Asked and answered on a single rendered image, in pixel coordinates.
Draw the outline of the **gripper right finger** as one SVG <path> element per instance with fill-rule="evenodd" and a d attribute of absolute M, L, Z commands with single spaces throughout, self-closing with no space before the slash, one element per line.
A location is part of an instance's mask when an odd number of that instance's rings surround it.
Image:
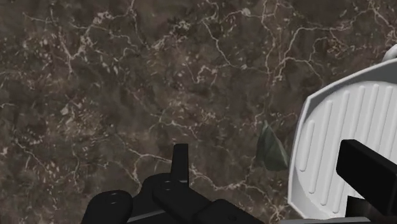
<path fill-rule="evenodd" d="M 336 172 L 362 196 L 348 197 L 347 217 L 364 216 L 373 224 L 397 224 L 397 164 L 355 139 L 344 139 Z"/>

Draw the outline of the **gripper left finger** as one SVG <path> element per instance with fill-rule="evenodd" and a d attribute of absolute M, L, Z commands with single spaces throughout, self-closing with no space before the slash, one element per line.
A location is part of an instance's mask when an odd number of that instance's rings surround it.
<path fill-rule="evenodd" d="M 175 144 L 171 171 L 145 179 L 140 192 L 97 194 L 81 224 L 224 224 L 224 212 L 189 187 L 187 144 Z"/>

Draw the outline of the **white ribbed tray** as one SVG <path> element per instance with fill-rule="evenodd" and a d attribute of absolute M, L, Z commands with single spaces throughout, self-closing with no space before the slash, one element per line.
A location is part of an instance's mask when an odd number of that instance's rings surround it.
<path fill-rule="evenodd" d="M 290 160 L 288 204 L 303 218 L 343 217 L 359 193 L 336 173 L 343 139 L 397 164 L 397 59 L 335 81 L 305 100 Z"/>

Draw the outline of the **dark green pointed object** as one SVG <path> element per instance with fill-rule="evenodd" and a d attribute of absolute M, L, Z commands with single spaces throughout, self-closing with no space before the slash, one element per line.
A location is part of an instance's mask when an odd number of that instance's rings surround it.
<path fill-rule="evenodd" d="M 258 165 L 264 166 L 268 171 L 285 171 L 289 166 L 289 156 L 266 120 L 263 121 L 256 144 L 255 160 Z"/>

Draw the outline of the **white rounded object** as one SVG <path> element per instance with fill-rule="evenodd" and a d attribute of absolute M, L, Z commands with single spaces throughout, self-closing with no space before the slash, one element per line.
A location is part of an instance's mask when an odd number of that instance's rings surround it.
<path fill-rule="evenodd" d="M 397 58 L 397 44 L 393 45 L 388 49 L 388 51 L 384 54 L 382 62 L 385 62 L 387 60 L 393 60 Z"/>

